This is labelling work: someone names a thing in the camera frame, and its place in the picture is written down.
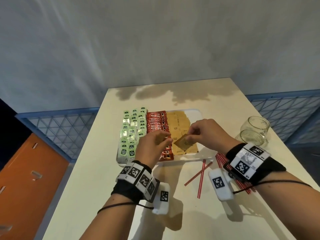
hand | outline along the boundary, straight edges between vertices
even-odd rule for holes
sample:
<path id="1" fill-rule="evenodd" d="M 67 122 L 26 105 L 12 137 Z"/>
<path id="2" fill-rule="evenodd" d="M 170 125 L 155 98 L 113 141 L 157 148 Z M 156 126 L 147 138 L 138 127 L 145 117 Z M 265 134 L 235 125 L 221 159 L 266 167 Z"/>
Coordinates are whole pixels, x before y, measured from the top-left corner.
<path id="1" fill-rule="evenodd" d="M 156 130 L 141 137 L 136 149 L 135 160 L 153 169 L 162 151 L 173 142 L 172 138 L 165 138 L 170 135 L 169 132 Z"/>
<path id="2" fill-rule="evenodd" d="M 203 119 L 194 122 L 187 134 L 189 136 L 186 136 L 186 141 L 190 144 L 198 142 L 224 155 L 234 146 L 241 143 L 228 135 L 213 119 Z"/>

black wristband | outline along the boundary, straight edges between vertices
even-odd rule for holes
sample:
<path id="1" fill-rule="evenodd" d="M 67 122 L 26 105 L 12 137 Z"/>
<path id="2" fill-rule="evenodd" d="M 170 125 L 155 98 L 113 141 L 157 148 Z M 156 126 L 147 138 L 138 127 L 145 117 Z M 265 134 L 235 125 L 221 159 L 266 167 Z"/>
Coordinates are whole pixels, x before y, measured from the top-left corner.
<path id="1" fill-rule="evenodd" d="M 132 162 L 141 165 L 150 174 L 152 173 L 151 168 L 146 164 L 143 164 L 138 160 L 134 160 Z M 123 195 L 129 198 L 130 200 L 132 200 L 136 204 L 138 204 L 139 201 L 143 199 L 143 193 L 140 190 L 138 190 L 134 184 L 131 184 L 126 180 L 122 180 L 122 179 L 119 179 L 118 182 L 115 184 L 111 195 L 112 194 Z"/>
<path id="2" fill-rule="evenodd" d="M 246 143 L 241 143 L 232 148 L 227 154 L 226 158 L 229 160 L 229 163 L 236 157 L 237 153 L 246 145 Z M 285 172 L 287 169 L 278 161 L 274 160 L 272 157 L 268 157 L 264 162 L 258 167 L 254 175 L 247 180 L 245 177 L 240 175 L 240 173 L 236 173 L 240 180 L 249 181 L 253 185 L 260 182 L 266 176 L 268 176 L 271 172 Z"/>

dark background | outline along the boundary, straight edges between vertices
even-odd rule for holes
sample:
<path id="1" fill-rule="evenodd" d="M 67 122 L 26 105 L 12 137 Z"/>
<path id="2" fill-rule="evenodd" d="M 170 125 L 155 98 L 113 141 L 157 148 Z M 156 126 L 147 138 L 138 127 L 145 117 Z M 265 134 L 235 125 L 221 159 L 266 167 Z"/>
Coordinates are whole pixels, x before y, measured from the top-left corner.
<path id="1" fill-rule="evenodd" d="M 14 116 L 17 113 L 0 99 L 0 170 L 30 136 L 31 131 Z"/>

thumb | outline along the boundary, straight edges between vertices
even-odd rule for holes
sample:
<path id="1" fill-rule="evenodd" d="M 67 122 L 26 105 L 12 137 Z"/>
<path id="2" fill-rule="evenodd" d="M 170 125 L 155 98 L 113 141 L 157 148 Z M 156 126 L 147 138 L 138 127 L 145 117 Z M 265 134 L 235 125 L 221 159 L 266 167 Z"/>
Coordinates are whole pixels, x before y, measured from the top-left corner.
<path id="1" fill-rule="evenodd" d="M 188 135 L 185 137 L 185 140 L 190 145 L 195 144 L 196 142 L 200 142 L 201 135 Z"/>
<path id="2" fill-rule="evenodd" d="M 157 147 L 159 151 L 163 151 L 168 145 L 170 145 L 174 140 L 172 138 L 166 138 L 163 142 L 161 142 Z"/>

orange cabinet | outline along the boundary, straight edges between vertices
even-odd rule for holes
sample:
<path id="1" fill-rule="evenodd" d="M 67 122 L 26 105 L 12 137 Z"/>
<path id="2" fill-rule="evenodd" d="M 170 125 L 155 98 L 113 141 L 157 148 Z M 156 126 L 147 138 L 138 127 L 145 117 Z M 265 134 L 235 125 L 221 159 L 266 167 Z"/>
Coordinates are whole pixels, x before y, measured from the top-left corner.
<path id="1" fill-rule="evenodd" d="M 34 238 L 68 165 L 30 135 L 0 172 L 0 240 Z M 12 227 L 5 233 L 3 226 Z"/>

